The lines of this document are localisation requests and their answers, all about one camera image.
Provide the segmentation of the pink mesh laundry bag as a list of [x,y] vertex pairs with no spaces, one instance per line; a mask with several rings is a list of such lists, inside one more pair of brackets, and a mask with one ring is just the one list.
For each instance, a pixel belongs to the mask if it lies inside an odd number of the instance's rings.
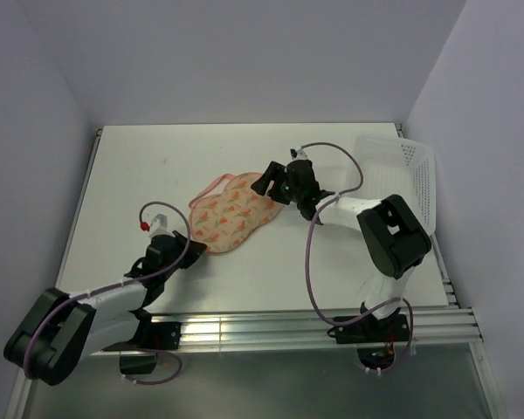
[[205,244],[208,253],[233,251],[283,210],[283,204],[252,190],[260,176],[221,175],[189,202],[191,236]]

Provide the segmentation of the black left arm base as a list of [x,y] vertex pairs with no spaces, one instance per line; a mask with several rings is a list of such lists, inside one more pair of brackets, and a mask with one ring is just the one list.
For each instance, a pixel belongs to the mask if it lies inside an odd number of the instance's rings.
[[162,365],[162,357],[172,358],[176,370],[170,376],[176,378],[183,370],[183,361],[174,351],[179,348],[182,323],[178,321],[154,322],[145,330],[140,343],[131,343],[124,351],[140,352],[141,355],[121,355],[119,370],[126,377],[152,374]]

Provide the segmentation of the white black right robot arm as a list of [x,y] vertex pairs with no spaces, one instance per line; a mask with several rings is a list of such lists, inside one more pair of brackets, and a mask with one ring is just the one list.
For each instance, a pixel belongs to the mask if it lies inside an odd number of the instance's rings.
[[[406,201],[397,194],[372,200],[349,197],[354,188],[340,192],[322,189],[308,159],[294,160],[285,166],[271,162],[252,184],[252,190],[276,203],[295,203],[303,218],[310,222],[304,272],[309,301],[317,316],[335,327],[360,322],[365,337],[380,340],[390,330],[390,317],[399,313],[401,305],[410,307],[403,292],[410,276],[432,248],[430,235]],[[361,313],[348,320],[326,317],[313,292],[310,257],[314,230],[328,224],[359,232],[375,266],[376,275]]]

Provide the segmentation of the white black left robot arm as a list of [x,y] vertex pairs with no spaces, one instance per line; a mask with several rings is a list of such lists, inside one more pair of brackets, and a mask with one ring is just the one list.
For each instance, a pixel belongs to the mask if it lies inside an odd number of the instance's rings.
[[55,386],[91,354],[139,351],[144,359],[122,356],[119,369],[124,379],[141,383],[160,355],[174,354],[181,337],[180,322],[156,323],[147,308],[174,273],[206,251],[205,244],[177,231],[160,234],[117,283],[73,295],[45,290],[6,342],[3,357],[30,379]]

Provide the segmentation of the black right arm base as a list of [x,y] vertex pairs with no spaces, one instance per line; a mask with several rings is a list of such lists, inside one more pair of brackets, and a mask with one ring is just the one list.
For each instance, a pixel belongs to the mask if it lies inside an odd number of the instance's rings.
[[327,336],[338,345],[356,345],[366,374],[382,376],[413,353],[413,317],[399,311],[386,319],[372,315],[349,326],[332,326]]

